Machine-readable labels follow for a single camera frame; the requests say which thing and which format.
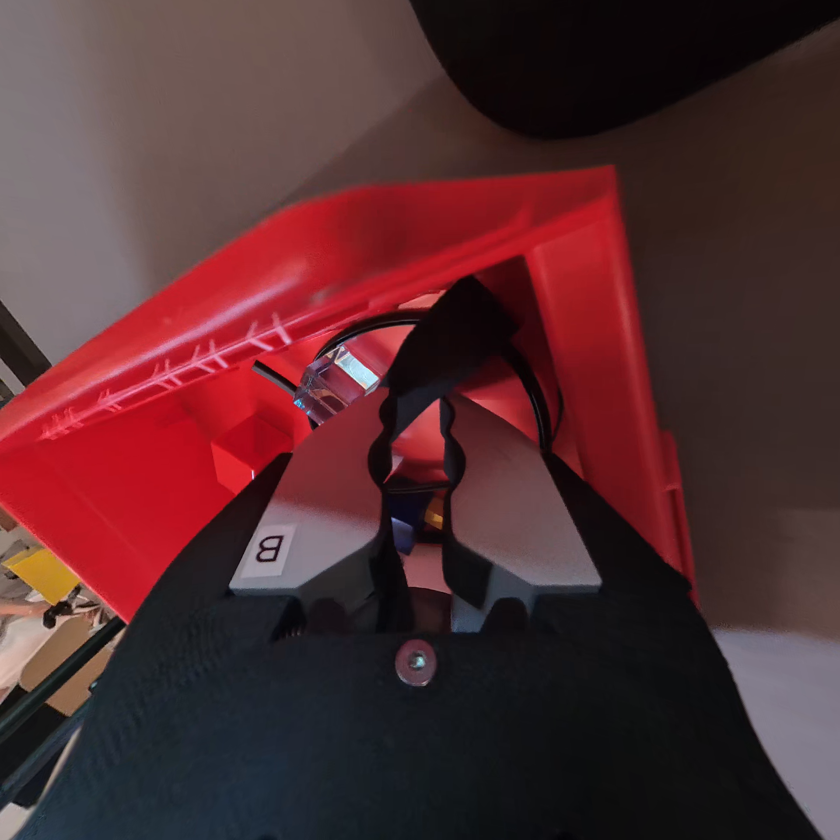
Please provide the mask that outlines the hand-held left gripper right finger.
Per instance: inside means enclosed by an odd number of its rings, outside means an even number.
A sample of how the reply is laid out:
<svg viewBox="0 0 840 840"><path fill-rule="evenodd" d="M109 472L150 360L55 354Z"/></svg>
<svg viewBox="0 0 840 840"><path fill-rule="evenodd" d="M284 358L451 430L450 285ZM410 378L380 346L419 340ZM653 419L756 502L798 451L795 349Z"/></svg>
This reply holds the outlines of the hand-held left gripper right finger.
<svg viewBox="0 0 840 840"><path fill-rule="evenodd" d="M441 401L440 423L451 630L478 632L499 600L518 600L532 613L542 596L597 594L602 577L540 447L458 394Z"/></svg>

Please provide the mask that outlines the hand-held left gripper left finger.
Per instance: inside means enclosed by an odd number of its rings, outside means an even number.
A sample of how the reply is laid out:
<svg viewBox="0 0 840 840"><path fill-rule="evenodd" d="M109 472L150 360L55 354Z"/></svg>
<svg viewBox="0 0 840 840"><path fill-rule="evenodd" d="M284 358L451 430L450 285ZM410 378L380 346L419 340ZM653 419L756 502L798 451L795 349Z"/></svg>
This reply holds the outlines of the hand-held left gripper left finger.
<svg viewBox="0 0 840 840"><path fill-rule="evenodd" d="M336 602L354 629L386 629L406 588L392 517L369 452L388 394L365 395L311 432L274 489L229 589L286 595L306 613Z"/></svg>

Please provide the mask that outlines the red plastic bin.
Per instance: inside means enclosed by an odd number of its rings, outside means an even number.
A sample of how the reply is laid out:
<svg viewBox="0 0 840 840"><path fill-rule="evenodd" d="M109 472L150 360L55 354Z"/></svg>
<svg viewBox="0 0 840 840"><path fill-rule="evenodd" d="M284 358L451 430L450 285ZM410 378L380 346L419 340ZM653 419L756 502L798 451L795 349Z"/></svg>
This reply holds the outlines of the red plastic bin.
<svg viewBox="0 0 840 840"><path fill-rule="evenodd" d="M520 323L553 451L696 580L659 426L616 171L370 185L270 215L2 409L2 508L129 621L175 556L310 434L333 336L474 275Z"/></svg>

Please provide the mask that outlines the yellow box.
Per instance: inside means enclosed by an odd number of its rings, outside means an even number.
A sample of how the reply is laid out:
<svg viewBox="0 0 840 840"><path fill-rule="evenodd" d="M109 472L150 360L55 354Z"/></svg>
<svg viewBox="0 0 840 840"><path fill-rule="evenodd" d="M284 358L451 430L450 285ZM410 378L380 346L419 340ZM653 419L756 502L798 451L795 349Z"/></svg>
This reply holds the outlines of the yellow box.
<svg viewBox="0 0 840 840"><path fill-rule="evenodd" d="M81 585L80 579L46 548L32 547L2 561L10 571L32 590L55 606Z"/></svg>

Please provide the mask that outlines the brown cardboard box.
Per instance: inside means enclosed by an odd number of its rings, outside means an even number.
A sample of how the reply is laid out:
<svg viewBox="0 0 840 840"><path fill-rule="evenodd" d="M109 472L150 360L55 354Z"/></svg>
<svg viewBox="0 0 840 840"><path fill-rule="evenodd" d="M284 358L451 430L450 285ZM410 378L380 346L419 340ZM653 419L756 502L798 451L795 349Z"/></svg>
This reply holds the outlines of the brown cardboard box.
<svg viewBox="0 0 840 840"><path fill-rule="evenodd" d="M68 657L75 653L98 628L89 624L84 617L67 619L55 630L51 638L28 661L18 684L26 691L31 691L46 679ZM114 648L121 641L123 632L97 652L75 675L47 700L46 704L65 717L70 717L89 698L90 685L98 679L107 667Z"/></svg>

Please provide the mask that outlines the black fabric bag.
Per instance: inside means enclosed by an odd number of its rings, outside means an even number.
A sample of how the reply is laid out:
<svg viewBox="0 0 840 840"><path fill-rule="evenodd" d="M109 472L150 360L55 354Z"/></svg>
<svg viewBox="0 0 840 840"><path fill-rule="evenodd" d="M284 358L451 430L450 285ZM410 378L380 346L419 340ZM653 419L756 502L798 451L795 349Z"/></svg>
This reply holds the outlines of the black fabric bag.
<svg viewBox="0 0 840 840"><path fill-rule="evenodd" d="M412 1L478 112L539 140L645 118L838 20L838 1Z"/></svg>

